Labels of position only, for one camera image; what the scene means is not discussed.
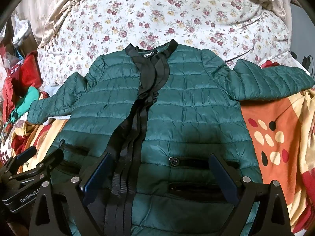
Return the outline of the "dark green quilted jacket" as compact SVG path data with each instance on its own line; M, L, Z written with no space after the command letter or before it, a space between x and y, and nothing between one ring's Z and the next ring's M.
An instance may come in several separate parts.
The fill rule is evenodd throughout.
M260 183L242 101L286 98L309 89L303 70L234 68L212 51L170 41L101 55L73 73L50 98L31 104L28 121L69 116L50 151L63 149L53 184L112 156L90 204L102 235L216 235L233 204L214 179L212 153Z

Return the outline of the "bright green garment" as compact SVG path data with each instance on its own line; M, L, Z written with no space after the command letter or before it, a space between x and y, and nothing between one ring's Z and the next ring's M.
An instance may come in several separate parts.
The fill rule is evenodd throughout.
M38 100L40 97L39 91L35 87L29 87L27 93L21 98L16 107L13 109L9 117L9 122L14 124L18 119L21 118L26 112L29 111L32 102Z

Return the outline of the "orange patterned fleece blanket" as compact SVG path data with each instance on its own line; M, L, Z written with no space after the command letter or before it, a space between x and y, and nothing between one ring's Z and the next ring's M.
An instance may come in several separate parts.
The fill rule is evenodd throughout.
M129 235L216 235L233 210L212 174L212 152L255 182L280 182L291 229L307 229L314 209L301 164L302 104L310 93L235 101L217 89L188 100L168 90L148 114Z

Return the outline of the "red garment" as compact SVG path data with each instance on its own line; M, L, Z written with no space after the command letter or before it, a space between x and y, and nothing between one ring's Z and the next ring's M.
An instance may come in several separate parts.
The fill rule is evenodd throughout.
M38 66L38 52L29 53L22 65L15 64L7 78L5 78L3 95L3 121L7 122L9 115L17 106L20 97L26 95L29 87L39 88L43 80Z

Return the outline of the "white floral quilt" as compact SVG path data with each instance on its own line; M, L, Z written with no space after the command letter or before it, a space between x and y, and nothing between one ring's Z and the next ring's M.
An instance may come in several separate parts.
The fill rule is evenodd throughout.
M99 55L176 40L212 50L229 67L238 59L297 67L289 6L290 0L74 0L40 45L38 65L44 85L61 85L74 72L86 75Z

